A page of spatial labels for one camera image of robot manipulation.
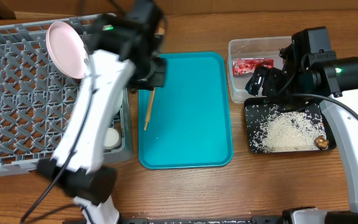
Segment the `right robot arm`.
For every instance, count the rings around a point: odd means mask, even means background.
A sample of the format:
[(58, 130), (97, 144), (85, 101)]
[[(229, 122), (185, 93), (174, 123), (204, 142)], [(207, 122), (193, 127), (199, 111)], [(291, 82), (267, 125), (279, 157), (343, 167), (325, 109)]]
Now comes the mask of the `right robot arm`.
[(293, 34), (280, 50), (285, 66), (277, 81), (266, 79), (267, 101), (303, 107), (315, 101), (332, 132), (344, 167), (348, 211), (315, 207), (284, 210), (283, 223), (358, 223), (358, 57), (337, 58), (328, 30), (315, 27)]

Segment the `wooden chopstick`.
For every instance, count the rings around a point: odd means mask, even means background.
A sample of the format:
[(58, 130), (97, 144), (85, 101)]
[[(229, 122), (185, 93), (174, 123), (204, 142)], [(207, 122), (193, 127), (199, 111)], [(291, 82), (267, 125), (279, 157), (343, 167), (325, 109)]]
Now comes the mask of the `wooden chopstick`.
[(155, 92), (156, 92), (156, 88), (154, 88), (150, 92), (150, 95), (149, 95), (149, 102), (148, 102), (147, 112), (146, 112), (146, 115), (145, 115), (144, 131), (147, 130), (148, 124), (150, 122), (150, 117), (151, 117), (151, 114), (152, 114), (152, 107), (153, 107)]

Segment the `red snack wrapper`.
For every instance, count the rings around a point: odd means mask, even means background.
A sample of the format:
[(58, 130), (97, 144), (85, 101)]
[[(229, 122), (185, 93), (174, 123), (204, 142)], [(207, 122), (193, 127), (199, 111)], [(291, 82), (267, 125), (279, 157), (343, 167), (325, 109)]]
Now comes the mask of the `red snack wrapper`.
[(245, 75), (246, 73), (253, 73), (259, 67), (273, 67), (272, 58), (235, 58), (232, 62), (233, 76)]

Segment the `white paper cup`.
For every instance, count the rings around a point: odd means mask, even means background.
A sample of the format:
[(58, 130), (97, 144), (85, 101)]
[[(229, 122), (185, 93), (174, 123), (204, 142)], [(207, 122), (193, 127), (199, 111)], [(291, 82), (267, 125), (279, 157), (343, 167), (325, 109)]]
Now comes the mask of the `white paper cup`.
[(114, 128), (108, 128), (104, 138), (104, 149), (113, 150), (119, 149), (122, 145), (122, 138), (119, 132)]

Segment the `grey small bowl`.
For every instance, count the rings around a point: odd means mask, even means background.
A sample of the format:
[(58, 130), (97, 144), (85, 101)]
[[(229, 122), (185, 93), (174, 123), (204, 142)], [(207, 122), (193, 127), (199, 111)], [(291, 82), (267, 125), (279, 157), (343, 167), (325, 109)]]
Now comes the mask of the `grey small bowl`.
[(120, 111), (120, 108), (122, 106), (123, 93), (123, 90), (121, 90), (117, 95), (116, 101), (114, 103), (113, 115), (116, 115)]

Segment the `white round plate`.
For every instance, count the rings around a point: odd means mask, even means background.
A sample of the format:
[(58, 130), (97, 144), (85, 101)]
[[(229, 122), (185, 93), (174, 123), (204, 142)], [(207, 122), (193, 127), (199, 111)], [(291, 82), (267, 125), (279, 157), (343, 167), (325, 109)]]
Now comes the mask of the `white round plate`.
[(56, 68), (70, 78), (82, 79), (87, 72), (85, 45), (76, 30), (55, 21), (47, 30), (46, 46)]

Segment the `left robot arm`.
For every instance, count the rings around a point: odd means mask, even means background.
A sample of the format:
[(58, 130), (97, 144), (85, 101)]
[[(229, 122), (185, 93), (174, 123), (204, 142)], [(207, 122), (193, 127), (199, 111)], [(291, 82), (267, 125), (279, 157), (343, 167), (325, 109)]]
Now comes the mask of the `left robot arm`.
[(165, 83), (167, 61), (159, 56), (168, 21), (153, 1), (136, 1), (122, 17), (103, 14), (91, 26), (87, 42), (88, 73), (70, 122), (51, 157), (37, 172), (59, 186), (80, 207), (88, 223), (117, 223), (111, 192), (116, 171), (106, 167), (104, 138), (122, 104), (125, 88), (152, 90)]

